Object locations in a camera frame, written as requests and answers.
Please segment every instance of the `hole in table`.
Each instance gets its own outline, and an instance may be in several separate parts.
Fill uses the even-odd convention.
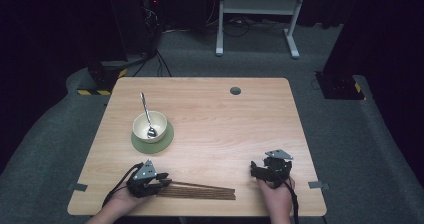
[[[239,95],[241,93],[241,89],[238,87],[231,87],[230,93],[233,95]]]

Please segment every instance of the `hand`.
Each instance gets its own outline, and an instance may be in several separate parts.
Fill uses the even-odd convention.
[[[120,217],[129,214],[136,206],[150,199],[150,197],[132,196],[125,185],[123,183],[118,187],[109,202],[87,224],[112,224]]]
[[[290,211],[292,209],[292,196],[286,185],[272,189],[268,184],[260,179],[256,179],[265,198],[265,205],[269,212],[272,224],[290,223]],[[295,182],[289,177],[286,183],[294,190]]]

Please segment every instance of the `stand leg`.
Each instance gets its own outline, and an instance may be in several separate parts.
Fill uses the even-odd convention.
[[[291,55],[294,59],[298,59],[300,57],[299,51],[297,50],[296,44],[293,39],[293,31],[296,26],[297,18],[299,17],[300,8],[302,7],[303,0],[297,0],[296,7],[294,8],[294,14],[290,21],[289,29],[284,29],[284,34],[286,36],[287,43],[290,48]]]
[[[224,0],[219,1],[219,24],[216,36],[216,55],[224,55],[224,35],[223,35],[223,22],[224,22]]]

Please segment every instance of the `gray carpet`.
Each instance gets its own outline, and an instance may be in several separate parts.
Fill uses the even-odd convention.
[[[243,30],[227,27],[231,34]],[[298,26],[300,59],[290,57],[281,30],[250,30],[224,36],[224,56],[215,56],[215,35],[170,32],[158,50],[174,77],[284,77],[291,84],[318,178],[329,224],[424,223],[424,192],[391,138],[364,77],[355,76],[366,100],[323,98],[314,72],[321,71],[340,31]],[[153,58],[127,76],[167,76]],[[27,133],[0,177],[0,223],[84,223],[67,206],[101,121],[108,96],[76,93],[87,70],[67,80],[68,95]],[[215,223],[240,223],[217,219]],[[300,223],[324,223],[303,217]],[[146,218],[138,223],[159,223]],[[245,219],[244,223],[253,223]]]

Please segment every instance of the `hand-mounted device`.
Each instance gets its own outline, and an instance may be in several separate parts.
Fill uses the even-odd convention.
[[[286,160],[293,160],[293,157],[281,149],[268,151],[265,154],[268,156],[264,159],[264,166],[266,168],[258,167],[255,162],[251,161],[250,175],[264,181],[272,182],[274,189],[280,187],[282,184],[287,187],[292,196],[294,222],[298,224],[299,203],[297,202],[297,196],[291,186],[291,182],[289,182],[290,184],[286,182],[290,178],[292,168],[292,162]]]
[[[281,149],[265,152],[265,154],[268,156],[264,160],[264,166],[267,168],[258,167],[252,161],[250,163],[250,175],[264,181],[273,182],[274,188],[277,188],[290,176],[292,162],[285,159],[292,160],[293,157]]]
[[[109,201],[109,199],[115,192],[117,192],[121,188],[125,188],[119,188],[119,186],[129,175],[129,173],[134,169],[137,170],[135,170],[131,174],[130,178],[128,178],[128,181],[126,182],[127,185],[125,187],[128,188],[128,191],[131,193],[131,195],[137,198],[156,195],[162,188],[169,186],[169,184],[172,182],[172,179],[167,178],[169,175],[168,173],[156,173],[153,163],[149,159],[146,161],[146,163],[141,162],[139,164],[134,165],[130,170],[128,170],[128,172],[124,175],[121,181],[119,181],[115,188],[112,189],[112,191],[110,191],[109,194],[106,196],[103,202],[103,206],[106,205],[106,203]],[[158,180],[158,182],[150,183],[154,179]]]

